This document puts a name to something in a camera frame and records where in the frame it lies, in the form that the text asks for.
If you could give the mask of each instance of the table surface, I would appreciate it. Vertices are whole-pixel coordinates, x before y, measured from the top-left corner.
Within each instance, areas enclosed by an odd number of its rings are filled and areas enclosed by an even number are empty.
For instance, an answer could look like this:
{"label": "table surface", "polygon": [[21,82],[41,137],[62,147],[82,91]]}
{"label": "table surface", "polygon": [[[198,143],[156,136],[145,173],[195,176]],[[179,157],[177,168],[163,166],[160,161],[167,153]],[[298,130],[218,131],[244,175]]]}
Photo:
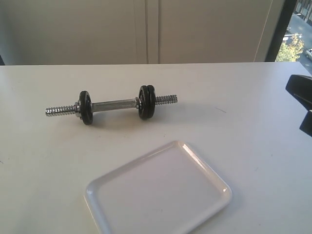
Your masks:
{"label": "table surface", "polygon": [[[299,63],[0,67],[1,233],[97,233],[83,195],[93,179],[183,140],[229,184],[231,203],[194,234],[311,233],[312,138],[285,86]],[[178,104],[46,117],[81,90],[94,102],[137,96],[143,84]]]}

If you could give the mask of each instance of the white plastic tray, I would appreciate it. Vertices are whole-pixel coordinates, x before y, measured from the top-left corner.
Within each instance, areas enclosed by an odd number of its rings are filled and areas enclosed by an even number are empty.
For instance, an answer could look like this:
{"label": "white plastic tray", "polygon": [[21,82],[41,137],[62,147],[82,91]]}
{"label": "white plastic tray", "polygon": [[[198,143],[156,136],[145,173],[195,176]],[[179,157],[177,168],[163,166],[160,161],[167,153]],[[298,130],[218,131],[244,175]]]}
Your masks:
{"label": "white plastic tray", "polygon": [[85,194],[101,234],[186,234],[231,197],[230,187],[181,141],[95,179]]}

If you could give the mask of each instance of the cabinet door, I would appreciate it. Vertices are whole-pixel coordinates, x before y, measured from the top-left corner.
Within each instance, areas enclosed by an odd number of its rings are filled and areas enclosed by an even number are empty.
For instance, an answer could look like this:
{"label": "cabinet door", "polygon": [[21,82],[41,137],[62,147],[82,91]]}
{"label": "cabinet door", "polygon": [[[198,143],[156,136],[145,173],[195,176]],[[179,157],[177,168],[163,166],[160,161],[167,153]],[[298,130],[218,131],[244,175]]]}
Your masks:
{"label": "cabinet door", "polygon": [[[264,61],[284,0],[147,3],[149,60],[152,57],[159,63],[206,63]],[[156,10],[159,14],[151,19]],[[158,34],[157,43],[153,33]],[[150,48],[150,42],[158,48]]]}
{"label": "cabinet door", "polygon": [[2,57],[12,64],[147,60],[143,0],[3,0],[1,17],[15,44],[15,51],[6,51]]}

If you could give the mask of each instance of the white car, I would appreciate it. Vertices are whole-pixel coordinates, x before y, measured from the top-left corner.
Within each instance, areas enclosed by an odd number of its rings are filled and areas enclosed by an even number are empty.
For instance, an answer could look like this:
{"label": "white car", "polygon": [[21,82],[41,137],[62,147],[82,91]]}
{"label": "white car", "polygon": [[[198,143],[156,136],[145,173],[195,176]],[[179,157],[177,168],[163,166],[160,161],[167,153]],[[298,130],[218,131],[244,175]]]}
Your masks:
{"label": "white car", "polygon": [[312,49],[306,50],[306,56],[312,60]]}

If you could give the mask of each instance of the tree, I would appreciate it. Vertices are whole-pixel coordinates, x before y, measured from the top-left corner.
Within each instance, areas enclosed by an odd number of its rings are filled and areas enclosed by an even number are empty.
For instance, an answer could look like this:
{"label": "tree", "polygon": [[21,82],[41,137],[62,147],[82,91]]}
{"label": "tree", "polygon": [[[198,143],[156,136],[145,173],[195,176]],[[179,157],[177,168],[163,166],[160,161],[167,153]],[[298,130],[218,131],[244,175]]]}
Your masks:
{"label": "tree", "polygon": [[291,37],[291,43],[282,42],[279,48],[276,62],[296,62],[303,51],[303,40],[299,38],[298,34]]}

